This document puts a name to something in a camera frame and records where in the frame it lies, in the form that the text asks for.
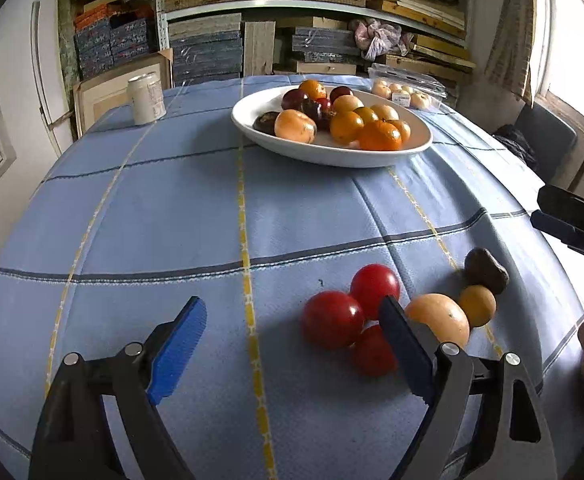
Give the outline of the dark chair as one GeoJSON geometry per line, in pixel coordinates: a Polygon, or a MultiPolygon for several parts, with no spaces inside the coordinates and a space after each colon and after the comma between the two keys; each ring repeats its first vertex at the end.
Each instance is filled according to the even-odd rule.
{"type": "Polygon", "coordinates": [[[542,104],[525,105],[516,121],[499,127],[493,137],[545,183],[558,174],[577,140],[575,130],[542,104]]]}

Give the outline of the small orange kumquat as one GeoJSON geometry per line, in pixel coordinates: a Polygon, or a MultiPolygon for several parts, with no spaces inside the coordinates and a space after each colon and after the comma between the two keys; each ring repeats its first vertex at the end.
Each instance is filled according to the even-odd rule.
{"type": "Polygon", "coordinates": [[[483,285],[470,285],[463,289],[458,304],[467,315],[472,328],[486,325],[497,310],[494,294],[483,285]]]}

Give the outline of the yellow orange fruit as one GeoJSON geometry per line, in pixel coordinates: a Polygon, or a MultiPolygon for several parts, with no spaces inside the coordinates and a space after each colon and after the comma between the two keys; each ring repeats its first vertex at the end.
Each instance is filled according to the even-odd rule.
{"type": "Polygon", "coordinates": [[[414,322],[426,325],[439,342],[453,342],[464,348],[470,338],[467,315],[452,298],[442,294],[425,294],[412,299],[405,308],[414,322]]]}

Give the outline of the mandarin at plate front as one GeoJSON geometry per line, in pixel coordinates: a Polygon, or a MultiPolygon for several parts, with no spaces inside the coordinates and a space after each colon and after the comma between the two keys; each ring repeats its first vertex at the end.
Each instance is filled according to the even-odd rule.
{"type": "Polygon", "coordinates": [[[359,148],[365,151],[398,151],[403,145],[398,128],[390,122],[368,122],[358,134],[359,148]]]}

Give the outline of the clear plastic fruit package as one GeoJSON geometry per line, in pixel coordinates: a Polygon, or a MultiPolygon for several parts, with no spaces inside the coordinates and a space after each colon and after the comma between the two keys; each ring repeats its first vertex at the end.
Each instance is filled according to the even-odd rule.
{"type": "Polygon", "coordinates": [[[368,68],[371,92],[414,110],[438,110],[447,98],[445,87],[432,76],[373,63],[368,68]]]}

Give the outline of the blue checked tablecloth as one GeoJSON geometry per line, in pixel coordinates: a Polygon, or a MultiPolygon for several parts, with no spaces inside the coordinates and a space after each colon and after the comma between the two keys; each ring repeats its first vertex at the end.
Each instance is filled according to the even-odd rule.
{"type": "Polygon", "coordinates": [[[397,374],[360,376],[301,334],[301,308],[369,263],[403,300],[456,296],[467,252],[508,270],[475,356],[516,352],[540,393],[557,468],[584,446],[584,257],[528,220],[540,181],[457,113],[391,168],[308,165],[247,142],[231,110],[279,77],[167,92],[167,115],[100,119],[46,175],[0,255],[0,461],[27,477],[44,389],[65,354],[113,356],[193,296],[207,326],[159,407],[200,479],[385,479],[424,403],[397,374]]]}

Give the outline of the white oval plate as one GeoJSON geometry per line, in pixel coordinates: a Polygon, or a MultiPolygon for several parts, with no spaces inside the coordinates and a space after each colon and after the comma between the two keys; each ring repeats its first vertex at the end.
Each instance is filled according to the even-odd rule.
{"type": "Polygon", "coordinates": [[[258,116],[267,112],[281,112],[281,101],[285,92],[294,86],[284,86],[257,91],[241,99],[232,108],[232,122],[247,139],[261,148],[288,158],[312,164],[344,168],[381,168],[396,165],[400,159],[420,154],[433,143],[433,134],[425,122],[409,108],[385,100],[372,93],[354,90],[354,95],[365,105],[389,105],[398,117],[410,127],[411,136],[404,148],[398,151],[362,151],[345,148],[331,139],[329,133],[318,132],[312,144],[279,139],[253,128],[258,116]]]}

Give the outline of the pink plastic bag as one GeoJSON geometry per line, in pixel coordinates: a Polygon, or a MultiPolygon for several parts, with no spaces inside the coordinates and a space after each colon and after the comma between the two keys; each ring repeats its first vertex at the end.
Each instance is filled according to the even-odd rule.
{"type": "Polygon", "coordinates": [[[348,24],[354,34],[356,47],[361,57],[369,62],[393,53],[406,56],[410,51],[413,32],[404,32],[399,25],[385,23],[375,18],[357,18],[348,24]]]}

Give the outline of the mandarin at plate back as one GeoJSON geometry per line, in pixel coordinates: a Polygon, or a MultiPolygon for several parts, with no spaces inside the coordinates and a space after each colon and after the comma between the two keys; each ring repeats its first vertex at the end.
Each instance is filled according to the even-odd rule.
{"type": "Polygon", "coordinates": [[[325,99],[327,97],[327,90],[325,90],[324,85],[316,79],[305,79],[298,86],[298,89],[305,92],[309,99],[313,101],[325,99]]]}

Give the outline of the pale orange persimmon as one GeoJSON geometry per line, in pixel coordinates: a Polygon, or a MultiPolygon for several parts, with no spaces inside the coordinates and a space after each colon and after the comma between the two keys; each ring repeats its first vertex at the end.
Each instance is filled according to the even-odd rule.
{"type": "Polygon", "coordinates": [[[316,123],[299,110],[283,110],[275,118],[275,136],[280,139],[310,144],[316,133],[316,123]]]}

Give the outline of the dark red plum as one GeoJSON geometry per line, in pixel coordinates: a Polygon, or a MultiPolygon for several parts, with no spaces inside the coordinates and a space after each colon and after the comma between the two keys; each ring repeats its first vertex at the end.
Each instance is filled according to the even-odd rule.
{"type": "Polygon", "coordinates": [[[304,103],[309,100],[308,94],[300,88],[292,89],[284,93],[281,99],[283,110],[301,110],[304,103]]]}

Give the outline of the large dark water chestnut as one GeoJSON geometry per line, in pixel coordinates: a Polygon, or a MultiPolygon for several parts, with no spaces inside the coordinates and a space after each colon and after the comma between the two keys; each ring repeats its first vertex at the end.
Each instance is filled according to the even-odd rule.
{"type": "Polygon", "coordinates": [[[259,132],[269,134],[269,136],[275,135],[275,121],[277,120],[279,112],[267,112],[261,114],[255,119],[253,123],[253,128],[259,132]]]}

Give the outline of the framed picture leaning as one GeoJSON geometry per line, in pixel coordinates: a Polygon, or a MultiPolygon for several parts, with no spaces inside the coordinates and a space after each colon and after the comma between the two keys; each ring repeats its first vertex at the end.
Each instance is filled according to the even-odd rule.
{"type": "Polygon", "coordinates": [[[106,112],[127,104],[128,80],[156,73],[162,88],[173,88],[173,49],[159,50],[106,70],[98,76],[75,84],[74,95],[77,136],[81,138],[106,112]]]}

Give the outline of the white beverage can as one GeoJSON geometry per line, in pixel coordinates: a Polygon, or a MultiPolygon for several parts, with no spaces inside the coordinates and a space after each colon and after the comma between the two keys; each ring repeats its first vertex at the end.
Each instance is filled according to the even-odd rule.
{"type": "Polygon", "coordinates": [[[127,84],[127,96],[136,126],[156,122],[166,114],[162,81],[156,72],[130,78],[127,84]]]}

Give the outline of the metal shelf with boxes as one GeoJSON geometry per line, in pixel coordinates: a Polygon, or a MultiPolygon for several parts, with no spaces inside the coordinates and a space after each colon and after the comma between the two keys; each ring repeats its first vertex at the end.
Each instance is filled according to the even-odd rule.
{"type": "Polygon", "coordinates": [[[173,84],[270,74],[360,75],[404,58],[452,88],[473,72],[471,0],[60,0],[60,64],[68,84],[173,49],[173,84]],[[348,24],[413,32],[406,56],[369,62],[348,24]]]}

